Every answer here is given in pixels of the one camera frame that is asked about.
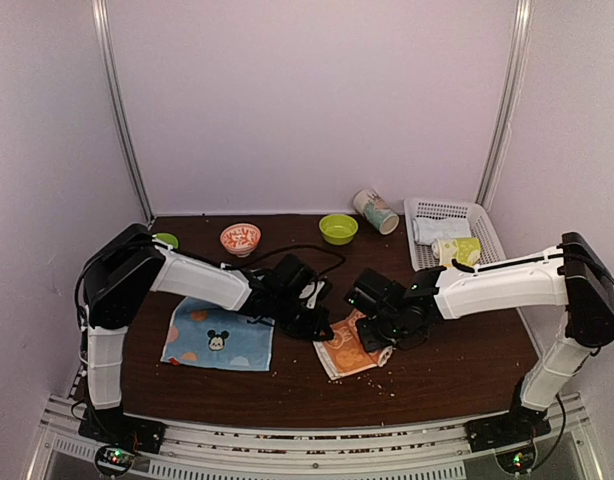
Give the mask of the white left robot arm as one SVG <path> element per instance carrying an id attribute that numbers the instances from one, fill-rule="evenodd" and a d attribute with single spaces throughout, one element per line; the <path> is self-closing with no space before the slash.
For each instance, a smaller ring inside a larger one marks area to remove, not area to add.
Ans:
<path id="1" fill-rule="evenodd" d="M 96 409 L 93 429 L 110 444 L 124 442 L 131 424 L 123 403 L 126 337 L 151 298 L 191 298 L 252 319 L 269 320 L 285 335 L 304 341 L 333 337 L 322 299 L 330 283 L 297 249 L 257 260 L 219 262 L 176 249 L 140 223 L 126 226 L 83 265 L 75 303 L 85 331 L 88 399 Z"/>

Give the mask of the circuit board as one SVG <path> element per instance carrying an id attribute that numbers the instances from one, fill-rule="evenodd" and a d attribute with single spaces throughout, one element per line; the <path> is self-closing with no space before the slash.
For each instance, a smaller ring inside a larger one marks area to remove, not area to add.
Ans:
<path id="1" fill-rule="evenodd" d="M 136 456 L 113 445 L 101 446 L 94 455 L 94 466 L 104 476 L 116 478 L 125 475 L 134 465 Z"/>
<path id="2" fill-rule="evenodd" d="M 537 451 L 533 445 L 525 445 L 515 449 L 496 452 L 499 468 L 510 475 L 521 475 L 530 471 L 537 459 Z"/>

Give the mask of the rolled green yellow towel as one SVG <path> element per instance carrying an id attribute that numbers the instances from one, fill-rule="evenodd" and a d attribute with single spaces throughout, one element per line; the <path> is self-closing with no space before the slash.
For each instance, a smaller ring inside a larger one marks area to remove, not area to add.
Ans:
<path id="1" fill-rule="evenodd" d="M 443 266 L 451 266 L 454 260 L 462 265 L 474 266 L 481 258 L 481 244 L 476 237 L 438 238 L 431 249 L 434 258 Z"/>

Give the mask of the right circuit board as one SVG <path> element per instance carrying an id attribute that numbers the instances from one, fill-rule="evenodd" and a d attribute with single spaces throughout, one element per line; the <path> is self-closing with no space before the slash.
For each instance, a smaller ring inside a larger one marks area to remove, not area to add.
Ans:
<path id="1" fill-rule="evenodd" d="M 533 445 L 525 445 L 515 449 L 496 452 L 499 468 L 510 475 L 521 475 L 530 471 L 537 459 L 537 451 Z"/>

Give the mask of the aluminium frame post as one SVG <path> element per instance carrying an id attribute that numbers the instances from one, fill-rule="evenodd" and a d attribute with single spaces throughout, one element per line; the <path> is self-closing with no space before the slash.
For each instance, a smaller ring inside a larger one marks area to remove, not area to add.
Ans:
<path id="1" fill-rule="evenodd" d="M 487 211 L 492 208 L 494 203 L 511 139 L 514 110 L 521 96 L 530 44 L 533 7 L 534 1 L 521 0 L 516 2 L 502 93 L 476 196 L 476 203 Z"/>
<path id="2" fill-rule="evenodd" d="M 94 28 L 99 44 L 109 97 L 113 111 L 113 121 L 126 165 L 130 183 L 138 200 L 144 221 L 152 224 L 156 216 L 148 198 L 145 182 L 138 164 L 130 125 L 122 97 L 121 84 L 116 66 L 107 2 L 91 2 Z"/>

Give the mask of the left circuit board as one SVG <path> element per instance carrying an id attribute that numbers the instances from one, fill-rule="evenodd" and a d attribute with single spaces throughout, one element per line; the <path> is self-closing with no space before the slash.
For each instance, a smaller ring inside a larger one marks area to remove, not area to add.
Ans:
<path id="1" fill-rule="evenodd" d="M 101 446 L 94 455 L 94 466 L 104 476 L 116 478 L 125 475 L 134 465 L 136 456 L 113 445 Z"/>

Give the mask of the light blue folded towel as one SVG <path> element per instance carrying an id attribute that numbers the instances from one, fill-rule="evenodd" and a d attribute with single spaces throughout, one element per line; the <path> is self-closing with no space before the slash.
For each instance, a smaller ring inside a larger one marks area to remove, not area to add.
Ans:
<path id="1" fill-rule="evenodd" d="M 465 218 L 431 219 L 415 217 L 412 220 L 414 241 L 421 245 L 432 245 L 437 239 L 471 237 L 470 224 Z"/>

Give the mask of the green plastic bowl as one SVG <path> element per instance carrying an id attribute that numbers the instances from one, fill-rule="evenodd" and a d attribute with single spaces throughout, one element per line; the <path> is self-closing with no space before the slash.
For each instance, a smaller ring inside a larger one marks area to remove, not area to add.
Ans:
<path id="1" fill-rule="evenodd" d="M 326 215 L 320 219 L 318 226 L 324 241 L 335 246 L 351 243 L 358 232 L 357 221 L 344 214 Z"/>

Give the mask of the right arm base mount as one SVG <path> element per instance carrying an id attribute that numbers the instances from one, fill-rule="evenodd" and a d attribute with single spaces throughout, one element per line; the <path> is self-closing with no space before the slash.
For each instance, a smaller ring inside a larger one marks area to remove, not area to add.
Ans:
<path id="1" fill-rule="evenodd" d="M 529 442 L 551 432 L 546 410 L 521 404 L 520 385 L 514 390 L 506 413 L 468 421 L 464 427 L 473 453 Z"/>

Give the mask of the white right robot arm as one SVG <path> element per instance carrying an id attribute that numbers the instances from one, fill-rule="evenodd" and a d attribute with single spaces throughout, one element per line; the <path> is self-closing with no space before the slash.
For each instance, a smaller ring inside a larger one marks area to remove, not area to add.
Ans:
<path id="1" fill-rule="evenodd" d="M 526 256 L 420 269 L 408 286 L 367 268 L 345 300 L 363 315 L 357 329 L 368 352 L 403 347 L 442 322 L 477 314 L 556 314 L 552 344 L 520 379 L 515 404 L 500 419 L 500 433 L 513 442 L 537 426 L 538 415 L 586 360 L 614 341 L 614 277 L 577 232 Z"/>

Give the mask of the blue mickey dotted towel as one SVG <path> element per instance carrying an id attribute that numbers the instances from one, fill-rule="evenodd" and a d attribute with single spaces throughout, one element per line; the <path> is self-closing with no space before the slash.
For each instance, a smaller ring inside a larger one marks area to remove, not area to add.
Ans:
<path id="1" fill-rule="evenodd" d="M 272 359 L 274 322 L 184 298 L 175 308 L 161 361 L 241 372 L 267 372 Z"/>

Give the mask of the left aluminium frame post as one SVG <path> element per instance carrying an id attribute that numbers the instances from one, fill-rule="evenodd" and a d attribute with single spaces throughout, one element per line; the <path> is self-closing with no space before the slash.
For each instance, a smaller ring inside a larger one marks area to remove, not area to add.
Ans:
<path id="1" fill-rule="evenodd" d="M 116 66 L 107 2 L 91 2 L 94 28 L 99 44 L 109 97 L 113 111 L 113 121 L 126 165 L 130 183 L 138 200 L 144 221 L 152 224 L 156 216 L 148 198 L 145 182 L 138 164 L 130 125 L 122 97 L 121 84 Z"/>

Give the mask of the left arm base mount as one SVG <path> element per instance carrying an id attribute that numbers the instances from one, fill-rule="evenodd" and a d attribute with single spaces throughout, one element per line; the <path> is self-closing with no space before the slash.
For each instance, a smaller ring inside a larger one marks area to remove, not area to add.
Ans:
<path id="1" fill-rule="evenodd" d="M 80 421 L 80 436 L 100 443 L 119 446 L 129 452 L 158 454 L 166 426 L 164 423 L 129 416 L 123 407 L 96 409 L 87 405 Z"/>

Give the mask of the right aluminium frame post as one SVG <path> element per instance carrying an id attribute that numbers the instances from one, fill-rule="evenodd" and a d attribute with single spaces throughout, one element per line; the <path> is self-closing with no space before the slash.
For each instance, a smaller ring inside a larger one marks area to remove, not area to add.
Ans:
<path id="1" fill-rule="evenodd" d="M 534 1 L 521 0 L 516 2 L 502 93 L 476 196 L 476 203 L 487 211 L 492 208 L 494 203 L 511 139 L 514 110 L 521 96 L 530 44 L 533 7 Z"/>

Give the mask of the tall illustrated ceramic cup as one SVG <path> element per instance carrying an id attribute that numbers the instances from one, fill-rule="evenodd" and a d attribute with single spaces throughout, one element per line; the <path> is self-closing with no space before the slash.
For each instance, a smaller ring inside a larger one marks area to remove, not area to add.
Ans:
<path id="1" fill-rule="evenodd" d="M 373 189 L 360 190 L 353 199 L 353 206 L 381 235 L 389 235 L 398 227 L 399 216 Z"/>

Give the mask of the orange bunny towel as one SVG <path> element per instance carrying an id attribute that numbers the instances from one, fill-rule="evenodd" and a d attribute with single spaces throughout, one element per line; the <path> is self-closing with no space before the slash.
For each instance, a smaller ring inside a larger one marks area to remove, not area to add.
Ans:
<path id="1" fill-rule="evenodd" d="M 356 323 L 364 315 L 353 309 L 343 320 L 334 323 L 332 340 L 314 342 L 314 349 L 320 363 L 331 381 L 359 374 L 376 367 L 383 367 L 393 355 L 393 347 L 388 346 L 367 353 L 360 341 Z"/>

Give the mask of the red patterned ceramic bowl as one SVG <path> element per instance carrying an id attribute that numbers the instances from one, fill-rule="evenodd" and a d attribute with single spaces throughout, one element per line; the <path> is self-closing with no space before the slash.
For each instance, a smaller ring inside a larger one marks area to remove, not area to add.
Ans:
<path id="1" fill-rule="evenodd" d="M 230 254 L 245 258 L 253 253 L 261 240 L 260 229 L 253 224 L 237 223 L 225 228 L 220 243 Z"/>

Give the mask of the green plastic plate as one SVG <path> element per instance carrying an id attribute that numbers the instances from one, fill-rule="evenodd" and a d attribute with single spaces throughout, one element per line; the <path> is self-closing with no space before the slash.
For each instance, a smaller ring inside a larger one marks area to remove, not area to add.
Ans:
<path id="1" fill-rule="evenodd" d="M 152 235 L 152 238 L 155 241 L 158 241 L 162 244 L 166 244 L 171 249 L 179 248 L 178 238 L 171 233 L 165 233 L 165 232 L 155 233 Z"/>

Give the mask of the white perforated plastic basket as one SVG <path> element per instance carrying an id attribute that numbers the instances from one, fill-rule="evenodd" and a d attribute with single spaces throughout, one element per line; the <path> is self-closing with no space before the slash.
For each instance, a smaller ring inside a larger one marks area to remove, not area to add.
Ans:
<path id="1" fill-rule="evenodd" d="M 408 197 L 403 200 L 404 219 L 412 267 L 420 270 L 438 264 L 430 246 L 414 241 L 413 220 L 425 217 L 434 220 L 460 218 L 469 222 L 470 232 L 481 244 L 481 264 L 489 264 L 506 259 L 498 235 L 487 212 L 478 204 L 458 200 L 438 200 L 423 197 Z"/>

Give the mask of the front aluminium rail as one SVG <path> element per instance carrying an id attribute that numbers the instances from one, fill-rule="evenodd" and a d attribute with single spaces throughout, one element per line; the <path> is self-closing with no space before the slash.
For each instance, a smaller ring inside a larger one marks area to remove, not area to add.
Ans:
<path id="1" fill-rule="evenodd" d="M 534 442 L 537 470 L 508 473 L 514 444 L 476 452 L 464 428 L 472 416 L 351 429 L 261 429 L 159 420 L 158 453 L 141 452 L 119 479 L 610 479 L 580 395 L 549 409 L 552 431 Z M 50 396 L 34 432 L 22 479 L 108 479 L 94 465 L 102 445 L 78 434 L 83 406 Z"/>

